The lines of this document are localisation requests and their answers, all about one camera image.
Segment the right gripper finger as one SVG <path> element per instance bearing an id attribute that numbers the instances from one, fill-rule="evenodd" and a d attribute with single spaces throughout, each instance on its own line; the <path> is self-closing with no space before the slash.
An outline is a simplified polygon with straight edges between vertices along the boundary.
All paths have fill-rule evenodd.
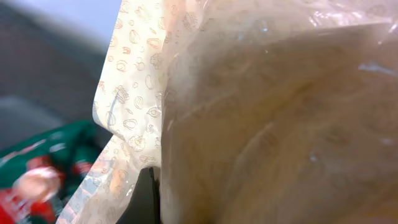
<path id="1" fill-rule="evenodd" d="M 159 181 L 153 167 L 140 171 L 130 202 L 116 224 L 161 224 Z"/>

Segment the grey plastic basket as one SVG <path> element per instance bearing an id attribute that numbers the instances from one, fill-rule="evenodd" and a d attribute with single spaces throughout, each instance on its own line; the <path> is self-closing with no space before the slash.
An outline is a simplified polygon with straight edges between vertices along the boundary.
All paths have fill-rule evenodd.
<path id="1" fill-rule="evenodd" d="M 1 148 L 91 120 L 104 58 L 1 1 Z"/>

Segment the green Nescafe bag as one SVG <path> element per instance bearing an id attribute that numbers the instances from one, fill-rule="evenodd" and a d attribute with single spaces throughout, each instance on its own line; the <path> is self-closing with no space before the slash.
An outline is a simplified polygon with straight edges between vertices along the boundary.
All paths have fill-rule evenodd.
<path id="1" fill-rule="evenodd" d="M 1 151 L 1 223 L 55 223 L 99 154 L 96 127 L 89 121 Z"/>

